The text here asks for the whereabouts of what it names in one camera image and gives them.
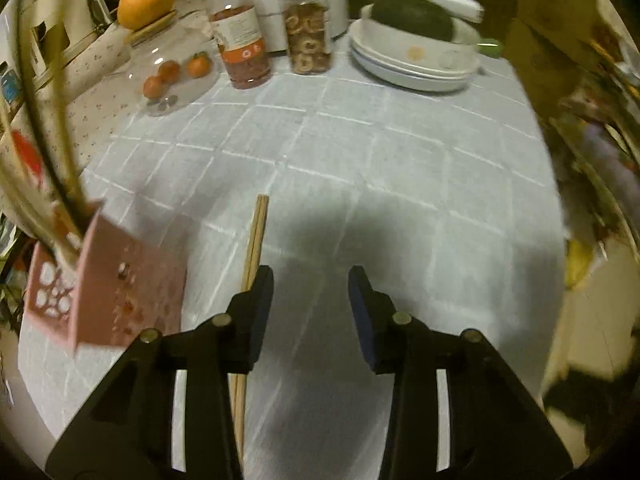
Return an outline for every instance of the jar label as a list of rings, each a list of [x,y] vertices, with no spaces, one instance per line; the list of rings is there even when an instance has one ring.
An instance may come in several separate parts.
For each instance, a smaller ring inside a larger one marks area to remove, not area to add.
[[[264,52],[265,45],[255,8],[211,22],[222,59],[240,63]]]

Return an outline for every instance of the glass jar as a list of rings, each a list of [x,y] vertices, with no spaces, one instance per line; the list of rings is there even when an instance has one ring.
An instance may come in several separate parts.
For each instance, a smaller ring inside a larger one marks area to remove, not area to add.
[[[233,87],[254,88],[267,81],[271,77],[271,62],[254,0],[204,1]]]
[[[332,63],[327,0],[280,0],[287,54],[296,74],[326,72]]]
[[[127,78],[149,115],[168,114],[194,102],[220,76],[213,44],[199,30],[183,27],[175,13],[132,33],[128,41]]]

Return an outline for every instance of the dark green pumpkin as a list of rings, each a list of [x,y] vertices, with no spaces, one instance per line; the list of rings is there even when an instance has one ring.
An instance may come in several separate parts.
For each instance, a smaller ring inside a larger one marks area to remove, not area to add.
[[[441,6],[429,0],[376,0],[371,17],[383,25],[411,34],[453,40],[453,20]]]

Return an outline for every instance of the pink utensil holder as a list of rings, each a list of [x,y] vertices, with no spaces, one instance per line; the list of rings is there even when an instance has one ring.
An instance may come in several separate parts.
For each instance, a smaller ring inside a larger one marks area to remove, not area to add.
[[[71,352],[78,343],[128,346],[145,328],[180,332],[186,263],[131,237],[98,211],[76,275],[38,243],[25,316]]]

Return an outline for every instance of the cardboard box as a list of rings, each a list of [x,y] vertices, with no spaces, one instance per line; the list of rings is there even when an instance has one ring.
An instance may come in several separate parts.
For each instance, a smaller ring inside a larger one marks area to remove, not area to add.
[[[596,0],[518,0],[517,17],[587,70],[598,56],[589,46],[602,33]]]
[[[553,117],[558,101],[580,79],[580,67],[518,18],[511,22],[504,57],[513,65],[536,113]]]

